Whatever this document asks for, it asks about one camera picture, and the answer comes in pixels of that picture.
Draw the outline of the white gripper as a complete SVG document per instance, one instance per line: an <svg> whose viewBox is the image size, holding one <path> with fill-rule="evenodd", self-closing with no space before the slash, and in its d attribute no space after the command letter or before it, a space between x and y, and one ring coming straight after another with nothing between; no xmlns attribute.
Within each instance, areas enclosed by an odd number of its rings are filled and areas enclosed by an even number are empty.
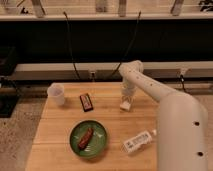
<svg viewBox="0 0 213 171"><path fill-rule="evenodd" d="M128 80L123 80L121 89L122 101L132 103L135 91L136 86L133 83L129 82Z"/></svg>

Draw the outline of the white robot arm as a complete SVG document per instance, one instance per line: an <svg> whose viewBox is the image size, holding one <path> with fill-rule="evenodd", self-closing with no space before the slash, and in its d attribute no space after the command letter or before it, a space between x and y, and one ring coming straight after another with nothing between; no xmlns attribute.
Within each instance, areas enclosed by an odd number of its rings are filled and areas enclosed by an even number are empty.
<svg viewBox="0 0 213 171"><path fill-rule="evenodd" d="M139 60L123 63L123 95L138 87L159 103L157 108L157 170L208 171L206 108L192 95L143 74Z"/></svg>

